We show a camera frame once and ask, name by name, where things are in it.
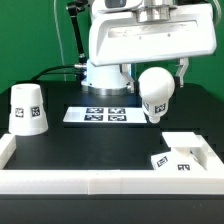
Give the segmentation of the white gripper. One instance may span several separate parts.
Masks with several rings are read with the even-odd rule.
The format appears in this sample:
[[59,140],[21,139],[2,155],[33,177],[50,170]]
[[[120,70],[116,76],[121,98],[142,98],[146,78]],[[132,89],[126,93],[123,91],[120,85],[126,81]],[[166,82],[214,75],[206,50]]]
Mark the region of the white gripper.
[[130,93],[135,90],[130,64],[178,60],[175,74],[178,87],[184,86],[189,66],[186,57],[209,55],[216,49],[212,6],[185,5],[172,10],[168,21],[137,21],[131,11],[105,13],[92,22],[89,58],[96,66],[121,65],[121,74]]

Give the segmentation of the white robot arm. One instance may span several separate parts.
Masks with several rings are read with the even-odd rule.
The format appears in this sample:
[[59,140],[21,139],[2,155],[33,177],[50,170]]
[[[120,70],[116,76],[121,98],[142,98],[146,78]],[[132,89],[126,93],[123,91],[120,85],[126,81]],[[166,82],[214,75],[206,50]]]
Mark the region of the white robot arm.
[[217,46],[214,17],[218,6],[178,0],[91,0],[89,59],[85,89],[102,95],[134,90],[131,66],[179,61],[183,80],[189,59],[210,55]]

